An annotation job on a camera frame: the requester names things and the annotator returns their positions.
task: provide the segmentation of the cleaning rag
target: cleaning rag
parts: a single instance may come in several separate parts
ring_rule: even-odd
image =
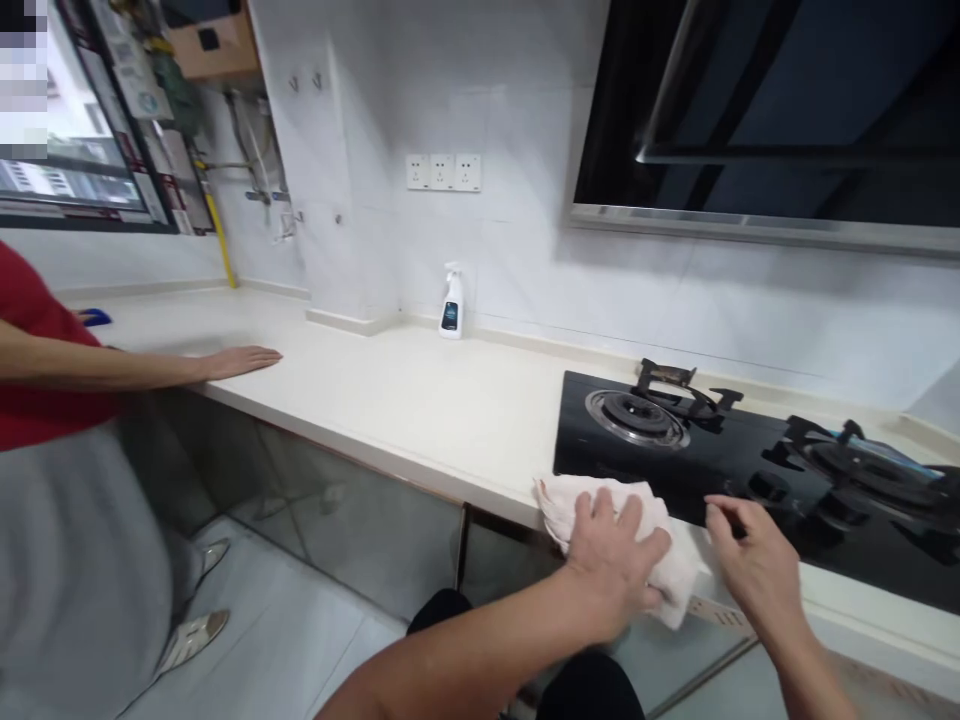
[[[637,495],[643,502],[643,518],[637,530],[637,542],[640,542],[656,528],[663,528],[673,541],[670,550],[658,562],[647,581],[663,595],[663,602],[652,614],[671,630],[676,630],[683,622],[687,612],[693,585],[697,579],[697,561],[687,538],[681,538],[674,532],[667,506],[663,500],[654,497],[648,483],[624,484],[613,479],[581,477],[578,475],[544,475],[536,481],[537,502],[543,511],[547,532],[556,540],[566,555],[570,549],[570,535],[576,520],[577,497],[590,493],[591,500],[596,498],[597,490],[606,487],[613,496],[613,508],[617,517],[623,510],[627,498]]]

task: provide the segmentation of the black glass cooktop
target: black glass cooktop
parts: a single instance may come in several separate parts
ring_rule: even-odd
[[[683,390],[645,390],[566,373],[554,473],[646,480],[700,526],[704,495],[756,500],[804,562],[960,615],[960,470],[916,465],[852,422],[834,434],[702,405],[683,417]]]

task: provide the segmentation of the electrical outlet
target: electrical outlet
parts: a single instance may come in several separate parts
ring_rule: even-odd
[[[453,155],[430,156],[430,189],[453,190]]]
[[[457,155],[454,188],[458,192],[480,192],[481,167],[479,155]]]
[[[430,189],[429,155],[407,155],[407,189]]]

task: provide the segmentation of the white spray bottle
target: white spray bottle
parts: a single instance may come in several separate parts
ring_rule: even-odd
[[[440,337],[459,340],[463,336],[463,270],[460,263],[444,265],[447,269],[447,297],[440,315]]]

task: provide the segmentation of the kitchen counter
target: kitchen counter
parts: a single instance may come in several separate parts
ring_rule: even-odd
[[[560,345],[539,351],[476,338],[449,341],[401,324],[362,337],[305,320],[308,303],[254,290],[108,298],[112,325],[95,328],[125,350],[199,355],[233,345],[274,347],[274,367],[197,391],[454,501],[539,526],[533,478],[549,473],[567,370],[632,382],[623,358]],[[960,443],[896,413],[723,379],[738,407],[827,427],[848,417],[868,437],[925,463],[960,464]],[[701,387],[712,383],[701,378]],[[735,608],[711,569],[702,528],[675,521],[701,559],[701,613]],[[960,702],[960,617],[803,565],[804,604],[829,648]]]

